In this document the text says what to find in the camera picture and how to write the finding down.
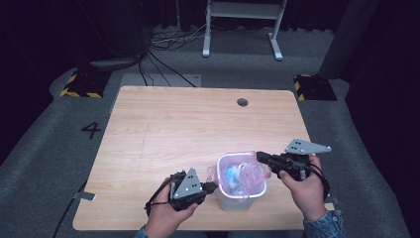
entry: gray floor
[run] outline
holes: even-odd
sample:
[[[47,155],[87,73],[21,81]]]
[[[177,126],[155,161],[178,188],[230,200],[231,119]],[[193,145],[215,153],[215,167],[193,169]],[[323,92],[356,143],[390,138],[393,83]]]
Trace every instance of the gray floor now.
[[[293,76],[316,73],[334,37],[331,32],[280,32],[278,41],[284,60],[277,61],[267,40],[268,30],[219,32],[212,38],[208,59],[201,56],[202,39],[176,51],[153,53],[183,74],[200,75],[202,87],[294,91]],[[158,74],[150,59],[145,59],[143,68],[147,74]],[[173,74],[160,64],[159,69]],[[103,98],[59,97],[73,71],[64,72],[53,82],[54,101],[0,168],[2,238],[53,235],[71,196],[89,176],[118,89],[127,84],[123,78],[129,74],[141,80],[139,69],[133,66],[112,74]],[[311,140],[333,148],[332,153],[321,156],[321,161],[331,193],[340,200],[336,207],[343,210],[346,234],[409,237],[395,195],[370,159],[350,117],[344,101],[349,86],[340,79],[331,84],[338,101],[299,101],[298,105]],[[97,122],[102,131],[90,140],[89,133],[81,129],[92,122]],[[76,231],[71,225],[76,208],[77,202],[65,216],[57,237],[134,234]],[[278,237],[272,232],[249,234]],[[300,234],[295,231],[291,236]]]

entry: yellow and black hazard tape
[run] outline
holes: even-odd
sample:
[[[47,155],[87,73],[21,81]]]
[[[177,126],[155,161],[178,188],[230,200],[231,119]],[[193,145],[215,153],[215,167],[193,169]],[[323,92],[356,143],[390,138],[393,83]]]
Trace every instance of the yellow and black hazard tape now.
[[[106,84],[111,72],[98,72],[93,74],[78,74],[78,71],[68,79],[60,96],[72,97],[103,97]]]
[[[336,94],[328,79],[322,78],[318,74],[297,74],[294,76],[293,81],[299,101],[337,101]]]

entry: person's left hand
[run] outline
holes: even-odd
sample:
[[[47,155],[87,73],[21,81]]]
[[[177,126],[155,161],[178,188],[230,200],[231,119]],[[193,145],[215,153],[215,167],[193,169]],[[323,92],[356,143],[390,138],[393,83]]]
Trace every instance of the person's left hand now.
[[[169,191],[170,184],[163,188],[154,203],[168,202]],[[185,210],[175,211],[169,203],[153,205],[148,224],[145,227],[146,233],[150,238],[169,237],[182,221],[192,216],[197,206],[198,204],[194,203]]]

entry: silver triangular bracket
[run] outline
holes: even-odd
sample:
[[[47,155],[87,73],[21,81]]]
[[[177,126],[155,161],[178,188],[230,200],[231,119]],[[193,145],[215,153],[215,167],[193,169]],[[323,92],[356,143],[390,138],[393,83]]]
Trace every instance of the silver triangular bracket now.
[[[195,168],[189,169],[182,183],[173,195],[174,199],[179,199],[187,195],[195,194],[200,192],[203,188],[201,187],[200,180],[198,179]]]
[[[331,147],[321,146],[315,143],[303,141],[300,139],[293,139],[290,144],[284,149],[286,153],[296,154],[296,155],[309,155],[316,153],[326,153],[331,152]]]

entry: hand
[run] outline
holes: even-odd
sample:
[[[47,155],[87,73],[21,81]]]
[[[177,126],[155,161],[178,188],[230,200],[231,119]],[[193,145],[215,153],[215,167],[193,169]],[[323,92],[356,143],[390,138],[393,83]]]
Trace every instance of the hand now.
[[[158,194],[155,202],[168,202],[170,184]],[[148,224],[145,230],[151,238],[169,237],[178,228],[182,221],[188,219],[197,208],[198,204],[190,205],[186,210],[175,211],[169,203],[152,206]]]
[[[310,155],[309,161],[321,169],[321,163],[316,156]],[[324,186],[314,173],[303,181],[296,181],[285,171],[280,171],[279,175],[290,189],[294,203],[302,211],[305,220],[313,221],[325,215],[327,210],[324,206]]]

